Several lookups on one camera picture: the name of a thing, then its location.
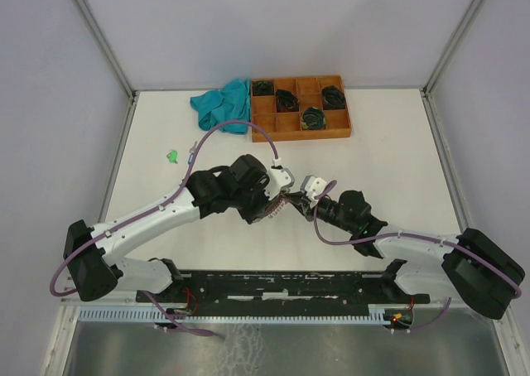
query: wall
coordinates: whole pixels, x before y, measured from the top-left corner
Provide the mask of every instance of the wall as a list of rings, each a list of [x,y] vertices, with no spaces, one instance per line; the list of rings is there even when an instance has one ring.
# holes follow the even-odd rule
[[[530,2],[488,0],[435,92],[474,225],[530,272]],[[530,342],[530,292],[513,303]]]
[[[342,74],[421,87],[471,0],[89,0],[137,89]]]
[[[68,225],[94,222],[127,99],[70,0],[0,0],[0,373],[38,373]]]

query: white table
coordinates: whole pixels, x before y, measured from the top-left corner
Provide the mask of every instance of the white table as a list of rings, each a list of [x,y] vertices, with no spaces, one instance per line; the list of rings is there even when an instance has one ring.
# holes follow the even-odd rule
[[[174,188],[187,168],[189,149],[204,134],[190,96],[204,92],[141,92],[108,208],[107,219],[125,215]],[[420,92],[414,89],[346,91],[350,138],[279,142],[284,167],[296,178],[314,174],[338,180],[331,196],[362,190],[373,214],[404,229],[457,233],[458,224],[432,139]],[[178,164],[166,154],[179,152]],[[215,133],[197,157],[196,170],[230,165],[250,153],[269,166],[272,152],[250,136]],[[349,235],[321,223],[329,239]],[[247,225],[235,210],[211,215],[163,234],[131,258],[171,258],[178,268],[233,270],[381,270],[350,246],[319,241],[311,224],[290,205],[274,219]]]

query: blue object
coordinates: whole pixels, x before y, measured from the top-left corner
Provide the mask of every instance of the blue object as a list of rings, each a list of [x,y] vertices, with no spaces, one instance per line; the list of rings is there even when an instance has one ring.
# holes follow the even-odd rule
[[[233,80],[221,90],[210,90],[190,99],[191,107],[199,113],[199,128],[210,130],[213,126],[239,119],[250,121],[250,80]],[[245,134],[247,125],[228,125],[220,130]]]

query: wooden box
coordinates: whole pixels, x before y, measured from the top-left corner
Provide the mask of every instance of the wooden box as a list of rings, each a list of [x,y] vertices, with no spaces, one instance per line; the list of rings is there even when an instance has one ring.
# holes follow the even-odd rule
[[[299,100],[297,112],[278,112],[275,95],[254,95],[253,84],[272,81],[274,94],[278,89],[292,92]],[[317,138],[340,138],[351,136],[348,105],[344,109],[324,110],[326,126],[322,130],[303,130],[301,115],[309,107],[322,108],[322,89],[334,85],[344,93],[339,75],[303,76],[253,80],[251,88],[252,122],[269,133],[274,141],[314,140]],[[253,142],[265,142],[265,137],[256,129],[252,131]]]

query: gray floor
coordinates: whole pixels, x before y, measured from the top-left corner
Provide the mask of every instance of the gray floor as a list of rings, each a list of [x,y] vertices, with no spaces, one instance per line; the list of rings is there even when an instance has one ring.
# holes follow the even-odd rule
[[[436,312],[416,311],[417,323]],[[217,336],[164,334],[138,323],[79,322],[66,375],[508,375],[490,321],[451,310],[430,329],[201,324]]]

